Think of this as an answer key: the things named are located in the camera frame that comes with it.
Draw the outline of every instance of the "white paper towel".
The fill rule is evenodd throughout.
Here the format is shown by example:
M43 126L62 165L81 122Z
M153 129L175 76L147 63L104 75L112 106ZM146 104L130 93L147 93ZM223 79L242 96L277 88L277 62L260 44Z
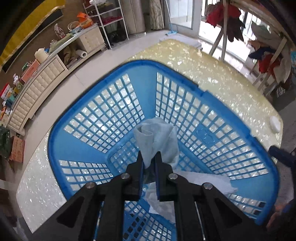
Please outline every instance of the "white paper towel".
M138 124L133 130L135 139L141 151L144 167L147 169L151 159L158 151L164 163L174 169L179 161L179 146L177 128L164 122L160 117L147 119Z
M87 52L80 49L76 50L76 54L79 55L81 58L85 58L87 56Z

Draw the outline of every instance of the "screw head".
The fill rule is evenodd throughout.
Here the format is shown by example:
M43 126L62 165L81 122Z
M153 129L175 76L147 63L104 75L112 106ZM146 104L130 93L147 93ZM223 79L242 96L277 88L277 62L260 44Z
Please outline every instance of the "screw head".
M129 175L128 173L126 173L126 172L120 175L121 179L124 179L124 180L125 180L125 179L128 179L129 176L130 176L130 175Z
M176 180L178 178L178 175L175 173L171 173L171 174L169 174L168 178L171 180Z
M85 184L86 188L88 189L92 189L96 184L94 182L88 182L87 184Z
M213 188L212 183L204 183L203 186L204 186L204 188L207 189L207 190L211 190L211 189Z

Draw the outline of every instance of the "red box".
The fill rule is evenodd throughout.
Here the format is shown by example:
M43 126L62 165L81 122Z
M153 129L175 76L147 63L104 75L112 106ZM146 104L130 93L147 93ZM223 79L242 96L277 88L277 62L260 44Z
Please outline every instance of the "red box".
M31 76L34 74L34 72L38 69L40 66L40 63L37 61L37 59L34 60L34 62L31 64L30 67L26 69L26 71L22 75L22 80L24 82L27 82L28 79L31 78Z
M25 150L25 141L13 136L12 137L12 150L9 156L10 160L23 162L24 161L24 150Z

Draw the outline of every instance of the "blue plastic basket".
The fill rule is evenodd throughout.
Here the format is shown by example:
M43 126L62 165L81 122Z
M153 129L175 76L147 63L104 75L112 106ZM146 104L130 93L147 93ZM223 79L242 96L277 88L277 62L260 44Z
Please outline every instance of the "blue plastic basket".
M52 128L48 155L66 199L86 182L109 182L135 162L138 146L133 127L155 116L178 128L177 168L229 176L238 188L229 199L262 224L279 184L276 166L265 149L213 95L148 60L128 62L104 76ZM175 225L148 210L143 198L126 202L124 240L175 240Z

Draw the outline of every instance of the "glass door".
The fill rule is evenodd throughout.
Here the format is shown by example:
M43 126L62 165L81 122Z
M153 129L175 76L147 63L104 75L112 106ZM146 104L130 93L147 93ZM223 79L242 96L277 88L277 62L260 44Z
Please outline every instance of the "glass door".
M173 30L187 36L198 37L202 0L167 0ZM168 11L165 9L165 27L170 29Z

